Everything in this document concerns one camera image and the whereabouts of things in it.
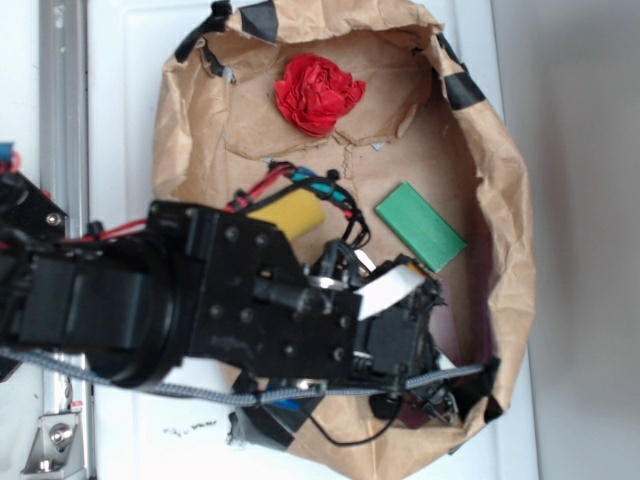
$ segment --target red crumpled paper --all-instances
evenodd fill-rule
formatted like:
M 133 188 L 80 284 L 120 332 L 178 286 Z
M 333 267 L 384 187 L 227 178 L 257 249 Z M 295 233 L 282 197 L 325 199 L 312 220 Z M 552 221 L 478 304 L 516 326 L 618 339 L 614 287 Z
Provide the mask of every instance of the red crumpled paper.
M 288 122 L 312 137 L 330 134 L 338 118 L 360 101 L 365 82 L 313 53 L 294 57 L 275 84 L 278 109 Z

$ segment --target green rectangular block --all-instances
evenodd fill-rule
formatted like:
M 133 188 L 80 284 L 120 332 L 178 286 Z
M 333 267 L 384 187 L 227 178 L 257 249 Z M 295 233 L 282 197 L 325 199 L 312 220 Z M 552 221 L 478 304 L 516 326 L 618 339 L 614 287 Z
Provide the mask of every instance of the green rectangular block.
M 422 196 L 404 182 L 376 207 L 376 213 L 434 272 L 467 246 Z

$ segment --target brown paper bag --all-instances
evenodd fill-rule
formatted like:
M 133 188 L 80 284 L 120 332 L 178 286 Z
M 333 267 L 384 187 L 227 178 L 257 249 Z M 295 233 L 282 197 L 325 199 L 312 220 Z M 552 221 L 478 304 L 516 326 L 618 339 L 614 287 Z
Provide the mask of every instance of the brown paper bag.
M 455 426 L 432 421 L 411 430 L 397 422 L 374 443 L 338 448 L 303 418 L 278 445 L 351 478 L 404 478 L 509 406 L 535 303 L 524 162 L 425 8 L 404 0 L 276 0 L 227 18 L 223 3 L 165 64 L 154 145 L 158 197 L 220 208 L 266 172 L 261 159 L 286 159 L 341 172 L 369 222 L 365 250 L 376 263 L 411 255 L 373 212 L 405 180 L 468 244 L 440 274 L 461 364 L 500 359 L 490 394 L 467 395 Z M 275 106 L 274 82 L 304 52 L 367 82 L 363 100 L 322 139 L 287 123 Z M 373 142 L 387 143 L 377 151 Z M 295 242 L 299 259 L 317 258 L 342 221 L 329 212 L 322 227 Z M 314 417 L 343 440 L 384 425 L 366 398 L 326 398 Z

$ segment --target white wall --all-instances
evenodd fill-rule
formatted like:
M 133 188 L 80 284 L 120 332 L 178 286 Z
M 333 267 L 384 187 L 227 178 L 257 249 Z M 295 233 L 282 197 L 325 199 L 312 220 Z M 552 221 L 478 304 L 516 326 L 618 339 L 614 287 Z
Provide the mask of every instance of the white wall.
M 640 2 L 493 0 L 536 214 L 543 480 L 640 476 Z
M 0 142 L 15 142 L 39 184 L 38 0 L 0 0 Z
M 15 142 L 38 184 L 38 0 L 0 0 L 0 20 L 0 141 Z M 23 365 L 0 383 L 0 480 L 19 478 L 41 414 L 41 370 Z

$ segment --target screw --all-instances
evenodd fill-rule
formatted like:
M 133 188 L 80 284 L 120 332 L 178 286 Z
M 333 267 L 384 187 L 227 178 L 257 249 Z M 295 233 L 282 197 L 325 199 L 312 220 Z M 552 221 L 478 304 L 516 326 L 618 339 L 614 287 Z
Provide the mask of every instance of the screw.
M 287 343 L 284 347 L 282 347 L 282 353 L 284 353 L 286 357 L 293 357 L 293 355 L 296 353 L 296 349 L 293 345 Z
M 49 432 L 49 437 L 55 445 L 60 445 L 68 441 L 73 436 L 73 430 L 64 423 L 54 426 Z
M 261 233 L 256 236 L 255 242 L 256 242 L 256 246 L 260 248 L 266 247 L 267 244 L 269 243 L 269 237 L 267 237 L 264 233 Z
M 47 225 L 51 225 L 52 227 L 57 227 L 62 223 L 62 217 L 59 213 L 50 213 L 46 218 Z
M 237 227 L 229 227 L 224 231 L 224 238 L 226 238 L 231 243 L 238 240 L 239 236 L 240 236 L 240 232 L 238 231 Z
M 245 308 L 240 311 L 240 321 L 245 325 L 250 324 L 253 321 L 253 310 Z
M 223 313 L 224 310 L 221 305 L 215 304 L 211 305 L 211 307 L 209 308 L 209 316 L 214 320 L 221 318 Z
M 338 325 L 346 330 L 351 325 L 351 319 L 347 315 L 343 315 L 338 320 Z
M 338 347 L 338 348 L 334 349 L 333 350 L 333 359 L 336 362 L 341 362 L 342 360 L 344 360 L 344 348 Z

